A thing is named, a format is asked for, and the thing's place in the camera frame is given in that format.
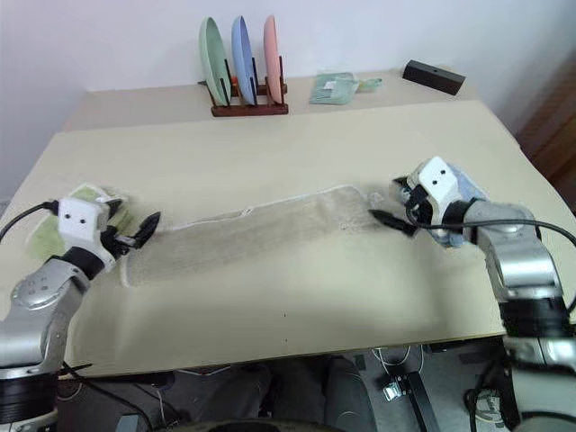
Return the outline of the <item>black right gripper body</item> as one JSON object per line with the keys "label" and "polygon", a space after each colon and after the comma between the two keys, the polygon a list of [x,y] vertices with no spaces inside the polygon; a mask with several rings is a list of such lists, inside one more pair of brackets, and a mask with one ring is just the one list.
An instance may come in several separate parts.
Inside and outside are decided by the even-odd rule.
{"label": "black right gripper body", "polygon": [[420,184],[406,189],[399,188],[400,202],[404,205],[409,222],[415,226],[429,226],[433,209],[428,191]]}

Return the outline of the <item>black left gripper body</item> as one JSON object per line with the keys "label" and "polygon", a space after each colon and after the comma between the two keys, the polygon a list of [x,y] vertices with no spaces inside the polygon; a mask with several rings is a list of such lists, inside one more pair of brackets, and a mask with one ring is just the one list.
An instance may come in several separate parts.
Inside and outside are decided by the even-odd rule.
{"label": "black left gripper body", "polygon": [[138,241],[133,237],[124,236],[117,228],[107,225],[101,233],[101,243],[104,249],[109,252],[115,260],[127,255],[132,249],[136,249]]}

